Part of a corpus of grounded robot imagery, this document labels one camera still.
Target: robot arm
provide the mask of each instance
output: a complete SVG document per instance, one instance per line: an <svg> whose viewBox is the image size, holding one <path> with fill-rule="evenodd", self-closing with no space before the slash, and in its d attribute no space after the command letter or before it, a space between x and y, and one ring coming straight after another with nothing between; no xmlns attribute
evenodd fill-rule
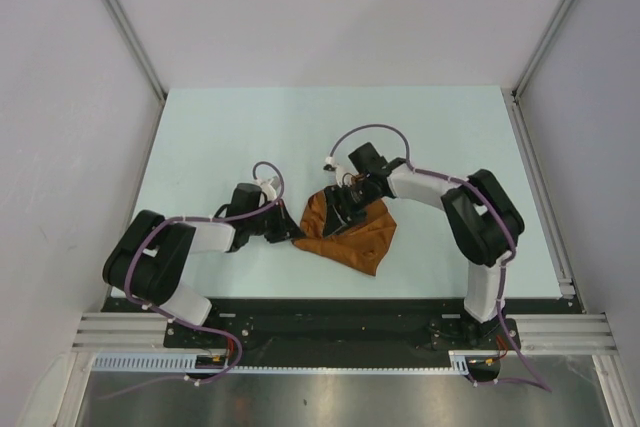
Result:
<svg viewBox="0 0 640 427"><path fill-rule="evenodd" d="M509 254L509 245L482 202L464 185L414 172L405 159L391 162L380 156L371 143L356 149L349 159L358 171L348 176L344 168L327 159L325 170L334 170L338 185L325 189L327 223L325 236L342 232L364 220L364 207L383 198L410 199L445 213L456 245L469 260L466 311L478 322L495 317L500 269L496 262ZM495 176L479 170L468 177L491 203L517 243L524 221Z"/></svg>
<svg viewBox="0 0 640 427"><path fill-rule="evenodd" d="M231 202L220 207L213 217L221 218L224 213L224 218L237 218L254 212L261 202L276 200L278 187L278 177L238 184ZM164 216L150 210L138 213L105 263L102 277L107 284L124 290L127 272L137 250L164 221ZM189 219L171 223L154 237L137 261L131 278L131 293L174 317L202 325L211 310L211 302L180 281L187 255L236 252L252 235L264 235L270 243L303 236L282 200L273 208L242 220L200 222L197 229Z"/></svg>

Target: orange cloth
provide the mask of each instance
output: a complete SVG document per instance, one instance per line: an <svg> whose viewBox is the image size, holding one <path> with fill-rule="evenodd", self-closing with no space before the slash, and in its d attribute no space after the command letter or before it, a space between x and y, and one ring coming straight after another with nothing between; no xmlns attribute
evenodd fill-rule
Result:
<svg viewBox="0 0 640 427"><path fill-rule="evenodd" d="M322 238L327 204L322 191L312 195L302 214L300 228L307 236L293 245L340 262L368 275L376 275L396 231L396 223L382 200L366 208L367 220L345 232Z"/></svg>

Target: white wall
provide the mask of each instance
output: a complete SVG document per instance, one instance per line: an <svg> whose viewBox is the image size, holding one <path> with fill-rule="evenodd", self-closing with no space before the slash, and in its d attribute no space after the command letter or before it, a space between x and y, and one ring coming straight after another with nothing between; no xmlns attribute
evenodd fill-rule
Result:
<svg viewBox="0 0 640 427"><path fill-rule="evenodd" d="M0 424L105 292L159 107L100 0L0 0Z"/></svg>
<svg viewBox="0 0 640 427"><path fill-rule="evenodd" d="M165 88L513 87L559 0L122 0Z"/></svg>
<svg viewBox="0 0 640 427"><path fill-rule="evenodd" d="M639 86L640 1L579 0L523 99L578 287L607 313L636 392Z"/></svg>

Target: purple cable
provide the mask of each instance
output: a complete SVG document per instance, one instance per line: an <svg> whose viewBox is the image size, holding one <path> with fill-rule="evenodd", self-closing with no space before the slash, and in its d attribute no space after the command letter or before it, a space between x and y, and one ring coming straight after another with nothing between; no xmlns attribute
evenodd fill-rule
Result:
<svg viewBox="0 0 640 427"><path fill-rule="evenodd" d="M266 203L262 207L254 210L253 212L248 212L246 214L236 215L236 216L233 216L233 217L226 217L226 218L218 219L218 218L215 218L215 217L175 216L175 217L169 217L169 218L163 220L142 241L142 243L138 247L138 250L134 254L133 258L131 259L131 264L129 264L129 269L127 270L127 275L125 276L125 279L124 279L124 293L125 293L125 295L127 297L127 300L129 300L130 302L133 302L134 304L138 304L138 305L144 305L145 304L143 301L135 298L133 296L133 294L131 293L131 281L133 279L133 273L135 271L136 265L138 264L138 262L140 261L140 258L142 257L142 254L144 253L144 250L149 246L151 241L162 231L162 229L164 229L168 225L176 223L176 222L225 222L226 223L226 222L231 222L231 221L235 221L235 220L248 219L249 217L253 217L255 215L259 215L259 214L262 214L263 212L266 212L267 210L269 210L272 207L274 207L280 201L280 199L282 199L282 196L284 195L284 177L282 176L282 173L272 163L266 162L266 161L260 161L260 162L256 163L253 166L252 173L253 173L253 178L254 179L257 179L256 172L257 172L258 167L261 166L261 165L266 165L268 167L271 167L275 171L276 175L278 176L278 179L280 180L280 191L278 192L278 195L276 196L276 198L274 200L272 200L271 202ZM238 347L238 353L236 354L236 357L235 357L233 362L231 362L227 367L222 369L220 372L215 374L213 377L210 377L208 379L198 379L198 380L196 380L196 381L199 381L198 385L205 385L205 384L210 384L212 382L215 382L216 380L218 380L221 377L223 377L224 375L226 375L231 369L233 369L240 362L240 359L242 358L242 343L240 342L240 340L238 340L238 338L235 335L233 335L233 334L231 334L229 332L226 332L224 330L213 329L211 327L204 327L202 325L195 325L195 324L192 324L190 322L187 322L186 320L174 318L173 315L169 314L168 312L165 312L164 310L162 310L159 307L156 307L155 305L151 305L150 308L154 312L156 312L158 314L161 314L161 315L167 317L168 319L172 319L173 322L175 322L176 324L180 324L180 325L183 325L184 327L188 327L190 329L197 330L197 331L200 331L200 332L208 332L210 334L222 335L223 337L231 339L231 341L233 341L233 343L235 343L236 346ZM158 382L163 382L165 380L177 380L177 379L184 379L184 377L183 376L178 376L178 375L168 375L168 376L164 376L164 377L158 377L158 378L151 379L151 380L148 380L146 382L143 382L141 384L133 385L131 387L127 387L127 388L119 390L117 392L112 392L111 394L104 395L104 396L100 397L100 399L101 400L112 399L112 398L117 397L119 395L126 394L126 393L129 393L129 392L133 392L135 390L144 388L144 387L146 387L148 385L151 385L151 384L155 384L155 383L158 383Z"/></svg>
<svg viewBox="0 0 640 427"><path fill-rule="evenodd" d="M549 385L545 382L545 380L542 378L542 376L538 373L538 371L535 369L535 367L529 361L529 359L527 359L524 356L524 354L522 353L522 351L518 347L518 344L516 344L516 342L509 335L509 328L507 327L507 324L505 322L504 316L502 315L502 297L504 295L504 289L505 289L505 285L506 285L506 281L507 281L506 265L509 262L511 262L516 256L516 243L513 240L513 237L511 236L511 233L509 232L509 229L505 225L504 221L498 215L498 212L496 211L496 209L493 207L493 205L491 205L491 203L488 201L488 199L484 195L482 195L482 193L474 185L472 185L468 181L466 181L464 179L460 179L458 177L452 177L452 176L449 176L449 175L441 174L440 172L434 172L434 171L431 171L431 170L424 170L424 169L415 168L413 166L413 164L411 163L411 147L409 146L409 140L407 139L407 137L400 130L396 129L395 127L393 127L391 125L387 125L387 124L366 124L366 125L361 125L360 127L356 127L355 129L351 129L349 132L347 132L346 134L344 134L342 137L340 137L337 140L337 142L334 144L333 148L331 149L331 153L329 155L331 157L333 157L333 155L335 154L336 149L338 148L338 146L342 143L342 141L344 139L349 137L351 134L354 134L354 133L359 132L359 131L364 130L364 129L371 129L371 128L380 128L380 129L390 130L390 131L395 132L396 134L398 134L398 136L400 136L400 138L402 139L402 142L404 143L404 147L405 147L405 159L406 159L407 167L409 167L409 169L411 169L413 172L416 172L416 173L422 174L422 175L427 175L429 177L435 177L435 178L441 179L441 180L446 180L447 182L452 182L454 184L463 185L467 189L469 189L484 204L484 206L487 208L487 211L494 218L494 220L498 224L498 227L500 227L500 230L504 234L505 239L507 240L507 243L509 244L509 250L511 251L511 255L509 255L508 258L504 259L500 263L500 283L499 283L499 286L498 286L498 298L496 299L496 310L498 312L498 321L500 322L500 326L502 327L502 330L504 331L504 333L505 333L505 335L507 337L507 340L511 344L511 348L515 351L516 355L518 356L518 358L520 359L522 364L525 366L525 368L529 371L529 373L536 380L532 381L532 380L529 380L529 379L506 378L506 379L500 379L497 382L477 382L475 379L473 379L473 377L471 377L471 375L469 375L468 378L474 383L474 385L481 385L481 384L495 385L495 384L500 384L500 383L503 383L503 384L528 384L528 385L533 385L533 386L538 387L540 389L546 390L547 392L551 392L551 387L549 387Z"/></svg>

